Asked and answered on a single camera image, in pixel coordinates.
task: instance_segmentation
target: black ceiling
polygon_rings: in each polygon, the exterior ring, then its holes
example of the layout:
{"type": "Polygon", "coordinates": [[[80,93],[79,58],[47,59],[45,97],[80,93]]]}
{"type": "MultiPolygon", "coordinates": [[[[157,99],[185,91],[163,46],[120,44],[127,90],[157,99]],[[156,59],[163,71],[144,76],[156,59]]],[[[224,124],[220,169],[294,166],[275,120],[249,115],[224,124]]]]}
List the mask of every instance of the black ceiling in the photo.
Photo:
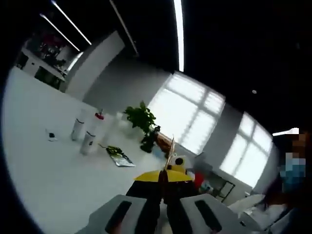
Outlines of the black ceiling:
{"type": "MultiPolygon", "coordinates": [[[[131,48],[108,0],[57,3],[89,40],[117,28],[131,48]]],[[[173,0],[114,3],[140,59],[171,72],[178,70],[173,0]]],[[[182,0],[182,10],[185,74],[223,94],[228,103],[249,112],[270,132],[310,129],[309,1],[182,0]]],[[[55,7],[45,11],[81,50],[88,46],[55,7]]]]}

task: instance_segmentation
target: green plant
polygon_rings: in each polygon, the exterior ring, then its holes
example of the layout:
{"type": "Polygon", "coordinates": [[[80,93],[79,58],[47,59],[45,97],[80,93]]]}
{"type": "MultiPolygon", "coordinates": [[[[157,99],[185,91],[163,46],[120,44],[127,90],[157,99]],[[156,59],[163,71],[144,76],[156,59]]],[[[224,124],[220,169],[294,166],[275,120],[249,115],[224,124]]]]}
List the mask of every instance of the green plant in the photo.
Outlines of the green plant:
{"type": "Polygon", "coordinates": [[[127,120],[132,122],[132,127],[139,127],[145,134],[148,134],[150,127],[155,125],[154,120],[156,117],[143,101],[140,102],[140,107],[133,108],[128,106],[124,113],[128,115],[127,120]]]}

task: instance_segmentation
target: face mask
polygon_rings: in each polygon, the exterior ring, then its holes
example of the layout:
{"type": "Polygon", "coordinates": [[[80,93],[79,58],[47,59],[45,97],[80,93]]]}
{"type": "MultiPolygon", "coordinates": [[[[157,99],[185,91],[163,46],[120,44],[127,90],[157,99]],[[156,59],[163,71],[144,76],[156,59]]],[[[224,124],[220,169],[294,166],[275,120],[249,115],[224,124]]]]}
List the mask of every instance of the face mask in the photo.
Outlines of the face mask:
{"type": "Polygon", "coordinates": [[[284,192],[297,189],[306,176],[305,158],[287,158],[285,165],[280,169],[280,176],[284,192]]]}

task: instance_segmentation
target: ceiling light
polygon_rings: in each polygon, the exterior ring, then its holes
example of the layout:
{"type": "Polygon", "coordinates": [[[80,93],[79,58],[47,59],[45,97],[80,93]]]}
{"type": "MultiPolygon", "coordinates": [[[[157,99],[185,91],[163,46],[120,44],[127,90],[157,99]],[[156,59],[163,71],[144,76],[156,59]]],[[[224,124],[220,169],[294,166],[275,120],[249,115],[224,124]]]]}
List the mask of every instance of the ceiling light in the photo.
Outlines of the ceiling light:
{"type": "Polygon", "coordinates": [[[284,134],[299,134],[299,128],[292,128],[288,131],[273,133],[272,136],[275,137],[275,136],[284,135],[284,134]]]}
{"type": "Polygon", "coordinates": [[[78,51],[80,51],[56,26],[43,14],[40,14],[42,18],[44,18],[46,21],[48,21],[71,45],[78,51]]]}
{"type": "Polygon", "coordinates": [[[184,71],[184,41],[183,41],[183,15],[181,0],[174,0],[175,3],[175,20],[177,30],[177,44],[179,57],[179,70],[184,71]]]}
{"type": "Polygon", "coordinates": [[[91,42],[86,38],[86,36],[77,28],[77,26],[68,18],[65,12],[57,5],[55,1],[51,1],[51,3],[67,18],[67,20],[76,28],[76,30],[83,36],[83,38],[91,45],[91,42]]]}

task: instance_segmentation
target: white wall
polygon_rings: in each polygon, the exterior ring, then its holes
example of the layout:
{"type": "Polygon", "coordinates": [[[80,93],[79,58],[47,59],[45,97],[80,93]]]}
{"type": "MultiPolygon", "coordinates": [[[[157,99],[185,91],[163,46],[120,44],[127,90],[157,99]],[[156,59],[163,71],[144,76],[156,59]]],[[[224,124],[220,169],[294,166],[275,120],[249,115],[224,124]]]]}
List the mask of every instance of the white wall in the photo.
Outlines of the white wall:
{"type": "Polygon", "coordinates": [[[82,55],[80,56],[80,58],[76,61],[76,63],[74,64],[74,66],[72,67],[72,69],[68,72],[67,76],[65,77],[65,82],[62,82],[59,90],[63,93],[65,93],[68,84],[70,84],[70,81],[72,80],[72,78],[75,76],[76,72],[79,70],[79,68],[82,66],[82,64],[87,60],[87,58],[89,57],[89,55],[98,47],[98,45],[100,45],[100,43],[102,41],[104,41],[108,36],[105,35],[103,38],[101,38],[100,40],[92,43],[92,45],[90,45],[85,51],[83,51],[82,55]]]}
{"type": "Polygon", "coordinates": [[[69,84],[65,92],[78,100],[83,100],[104,68],[123,48],[124,43],[118,32],[113,32],[90,53],[73,76],[68,78],[69,84]]]}
{"type": "MultiPolygon", "coordinates": [[[[138,106],[141,100],[148,104],[169,76],[170,73],[127,58],[123,52],[101,73],[85,96],[84,102],[103,108],[110,114],[123,111],[129,105],[138,106]]],[[[236,185],[224,201],[227,205],[244,198],[245,192],[252,190],[250,186],[219,169],[237,134],[242,116],[243,113],[225,104],[218,123],[203,149],[206,153],[205,161],[213,167],[213,171],[236,185]]],[[[176,146],[176,151],[178,154],[195,157],[192,152],[181,146],[176,146]]],[[[275,174],[274,149],[254,190],[262,193],[275,174]]]]}
{"type": "Polygon", "coordinates": [[[127,106],[147,105],[171,74],[134,60],[122,51],[94,82],[84,102],[106,113],[124,111],[127,106]]]}

